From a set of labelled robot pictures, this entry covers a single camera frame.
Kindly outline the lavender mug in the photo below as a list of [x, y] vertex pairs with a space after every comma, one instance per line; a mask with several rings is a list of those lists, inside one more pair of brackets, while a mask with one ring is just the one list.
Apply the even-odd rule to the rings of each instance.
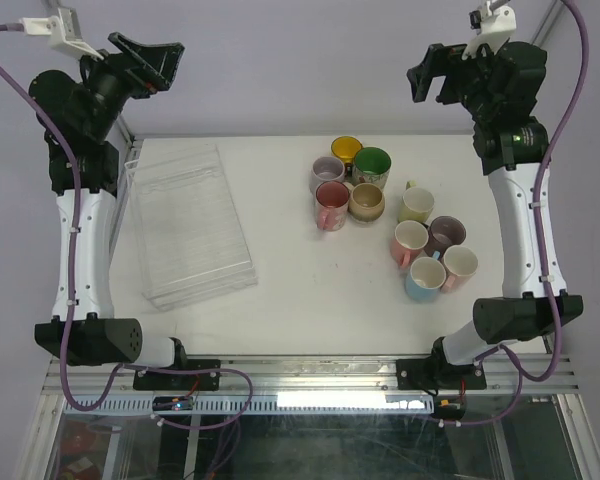
[[345, 173], [345, 165], [339, 158], [320, 157], [316, 159], [310, 171], [309, 189], [311, 194], [314, 194], [317, 188], [325, 182], [342, 182]]

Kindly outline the pink patterned mug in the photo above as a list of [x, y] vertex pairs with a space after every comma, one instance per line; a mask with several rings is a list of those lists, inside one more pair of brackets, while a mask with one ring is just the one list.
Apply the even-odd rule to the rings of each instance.
[[344, 183], [329, 181], [315, 191], [314, 216], [316, 226], [323, 231], [340, 230], [346, 221], [350, 193]]

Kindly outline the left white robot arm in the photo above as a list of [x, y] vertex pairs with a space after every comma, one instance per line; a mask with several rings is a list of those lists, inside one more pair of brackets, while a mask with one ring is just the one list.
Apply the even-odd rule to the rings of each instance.
[[128, 100], [170, 89], [185, 48], [179, 42], [145, 45], [118, 32], [109, 40], [118, 53], [83, 55], [79, 81], [47, 70], [28, 88], [45, 128], [61, 225], [57, 296], [34, 339], [65, 366], [153, 367], [155, 377], [174, 389], [190, 373], [182, 343], [146, 334], [137, 319], [114, 313], [109, 268], [119, 152], [107, 137]]

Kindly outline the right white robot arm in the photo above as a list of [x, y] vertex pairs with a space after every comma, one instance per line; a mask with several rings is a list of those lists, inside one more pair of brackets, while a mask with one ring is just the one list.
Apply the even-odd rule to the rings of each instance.
[[438, 338], [420, 360], [397, 363], [398, 378], [417, 388], [481, 389], [477, 362], [498, 347], [554, 333], [583, 313], [583, 299], [569, 294], [552, 238], [548, 204], [549, 136], [532, 115], [546, 76], [547, 54], [525, 42], [499, 50], [465, 44], [432, 44], [407, 72], [414, 102], [431, 82], [444, 80], [436, 100], [461, 104], [474, 122], [473, 146], [494, 196], [504, 254], [502, 294], [475, 301], [472, 319]]

